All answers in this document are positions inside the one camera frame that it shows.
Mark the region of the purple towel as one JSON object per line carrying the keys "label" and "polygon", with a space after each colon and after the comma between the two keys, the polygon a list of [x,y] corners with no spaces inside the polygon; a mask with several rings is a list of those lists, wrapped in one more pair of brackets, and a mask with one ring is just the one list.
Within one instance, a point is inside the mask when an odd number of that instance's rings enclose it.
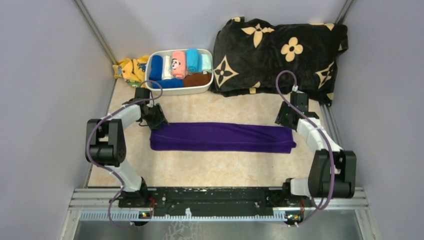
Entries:
{"label": "purple towel", "polygon": [[223,122],[175,122],[152,130],[155,151],[253,152],[289,154],[297,147],[283,126]]}

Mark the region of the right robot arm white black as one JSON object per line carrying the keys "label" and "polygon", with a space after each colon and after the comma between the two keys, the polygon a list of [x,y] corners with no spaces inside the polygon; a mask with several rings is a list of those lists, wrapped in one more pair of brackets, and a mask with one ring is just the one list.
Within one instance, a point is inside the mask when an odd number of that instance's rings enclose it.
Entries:
{"label": "right robot arm white black", "polygon": [[289,187],[281,193],[284,204],[295,206],[302,196],[344,199],[354,196],[356,154],[331,139],[318,115],[309,110],[306,93],[292,92],[290,100],[281,104],[275,123],[297,132],[314,154],[308,177],[289,179]]}

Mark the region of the pink panda towel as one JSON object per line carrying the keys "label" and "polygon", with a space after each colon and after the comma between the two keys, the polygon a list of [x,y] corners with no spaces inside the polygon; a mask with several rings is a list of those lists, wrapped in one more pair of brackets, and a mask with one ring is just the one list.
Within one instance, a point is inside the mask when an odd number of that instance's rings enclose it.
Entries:
{"label": "pink panda towel", "polygon": [[171,73],[174,78],[183,79],[186,76],[186,55],[183,51],[174,51],[171,55]]}

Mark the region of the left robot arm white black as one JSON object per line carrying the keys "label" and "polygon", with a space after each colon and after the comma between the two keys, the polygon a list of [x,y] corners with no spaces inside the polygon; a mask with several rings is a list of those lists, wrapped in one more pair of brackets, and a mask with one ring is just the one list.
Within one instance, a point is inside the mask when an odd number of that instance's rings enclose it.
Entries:
{"label": "left robot arm white black", "polygon": [[138,207],[149,203],[150,193],[144,178],[126,159],[125,129],[133,123],[145,123],[151,131],[168,125],[162,107],[155,100],[149,89],[138,87],[134,98],[119,109],[102,118],[90,119],[86,124],[86,160],[118,180],[117,200]]}

